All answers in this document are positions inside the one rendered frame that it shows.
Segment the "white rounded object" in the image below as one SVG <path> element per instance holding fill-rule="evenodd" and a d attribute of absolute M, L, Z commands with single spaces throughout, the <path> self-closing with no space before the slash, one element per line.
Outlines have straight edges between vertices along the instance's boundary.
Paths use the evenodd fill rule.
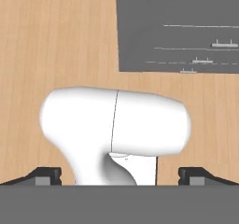
<path fill-rule="evenodd" d="M 180 153 L 191 129 L 187 108 L 172 98 L 86 87 L 52 91 L 39 121 L 78 186 L 145 185 L 147 166 Z"/>

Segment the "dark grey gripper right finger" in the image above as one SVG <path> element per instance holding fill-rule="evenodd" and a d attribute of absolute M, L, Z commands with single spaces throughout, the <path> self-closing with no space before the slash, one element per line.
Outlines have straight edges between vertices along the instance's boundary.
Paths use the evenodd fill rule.
<path fill-rule="evenodd" d="M 212 175 L 203 167 L 179 167 L 178 176 L 179 186 L 239 186 L 239 183 Z"/>

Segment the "grey drawer front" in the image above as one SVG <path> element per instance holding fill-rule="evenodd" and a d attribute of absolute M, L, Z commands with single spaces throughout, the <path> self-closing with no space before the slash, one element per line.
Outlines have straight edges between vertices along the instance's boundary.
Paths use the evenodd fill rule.
<path fill-rule="evenodd" d="M 182 69 L 193 68 L 202 74 L 239 74 L 239 63 L 158 63 L 144 62 L 139 66 L 140 72 L 180 73 Z"/>
<path fill-rule="evenodd" d="M 239 25 L 180 25 L 164 24 L 154 48 L 168 49 L 239 49 L 212 48 L 216 40 L 239 45 Z"/>
<path fill-rule="evenodd" d="M 239 63 L 239 49 L 168 49 L 155 48 L 145 62 L 192 63 L 198 60 L 212 60 L 213 63 Z"/>

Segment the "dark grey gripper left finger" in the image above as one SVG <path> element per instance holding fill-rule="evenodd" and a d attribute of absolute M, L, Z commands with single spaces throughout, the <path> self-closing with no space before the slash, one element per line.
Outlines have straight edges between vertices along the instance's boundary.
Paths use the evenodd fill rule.
<path fill-rule="evenodd" d="M 28 175 L 4 182 L 4 185 L 61 186 L 61 175 L 60 167 L 37 167 Z"/>

